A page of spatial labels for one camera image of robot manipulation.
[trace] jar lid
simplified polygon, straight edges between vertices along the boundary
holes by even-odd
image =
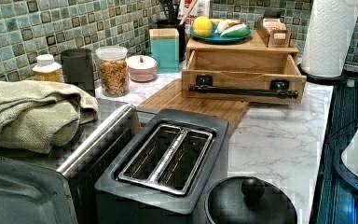
[[[127,59],[127,65],[135,69],[148,69],[156,66],[157,62],[152,57],[135,55]]]
[[[252,176],[235,176],[216,183],[207,193],[210,223],[297,223],[296,209],[275,186]]]
[[[51,54],[41,54],[36,57],[37,65],[40,67],[54,64],[54,57]]]
[[[124,59],[127,56],[127,49],[121,46],[106,46],[98,48],[95,53],[101,60],[115,61]]]

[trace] toaster slot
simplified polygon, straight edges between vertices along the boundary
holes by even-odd
[[[168,188],[186,191],[200,168],[211,140],[210,133],[188,132],[158,183]]]
[[[180,128],[174,126],[158,126],[122,172],[124,178],[146,180],[150,177],[179,132]]]

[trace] marble countertop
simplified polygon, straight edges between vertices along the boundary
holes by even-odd
[[[107,98],[139,105],[181,74],[131,82],[131,92]],[[250,104],[229,140],[228,176],[251,175],[282,190],[295,205],[298,223],[309,223],[333,87],[307,82],[301,105]]]

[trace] small wooden box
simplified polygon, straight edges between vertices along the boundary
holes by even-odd
[[[296,66],[298,48],[267,48],[257,32],[252,38],[232,45],[213,45],[190,39],[187,68],[182,71],[182,96],[239,100],[272,104],[300,104],[307,77]],[[197,76],[213,77],[213,86],[246,90],[270,90],[271,82],[285,80],[297,98],[279,98],[230,93],[191,91]]]
[[[272,30],[271,32],[263,25],[263,19],[257,21],[256,27],[264,44],[269,48],[288,48],[292,32],[290,30]]]

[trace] lemon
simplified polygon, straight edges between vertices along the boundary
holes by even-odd
[[[208,37],[212,33],[212,22],[204,16],[197,17],[193,22],[194,34],[201,37]]]

